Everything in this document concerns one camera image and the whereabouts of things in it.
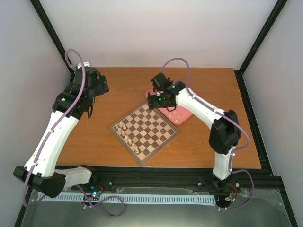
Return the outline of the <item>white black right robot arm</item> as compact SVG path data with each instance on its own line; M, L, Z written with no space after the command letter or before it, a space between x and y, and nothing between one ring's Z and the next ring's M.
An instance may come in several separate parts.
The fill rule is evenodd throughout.
M210 129L209 145L214 151L212 185L217 191L230 182L232 160L244 133L233 110L224 111L195 94L186 83L171 82L163 73L151 79L155 94L147 96L150 109L183 107Z

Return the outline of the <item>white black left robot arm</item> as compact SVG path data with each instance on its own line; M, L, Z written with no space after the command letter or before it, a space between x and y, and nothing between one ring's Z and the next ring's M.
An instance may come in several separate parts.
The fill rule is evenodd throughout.
M60 93L53 106L50 121L32 157L24 166L17 166L13 175L28 187L50 197L63 189L83 185L87 190L98 186L94 168L81 165L70 169L56 169L58 157L69 134L84 113L90 118L97 96L109 91L106 77L96 68L78 68L74 81Z

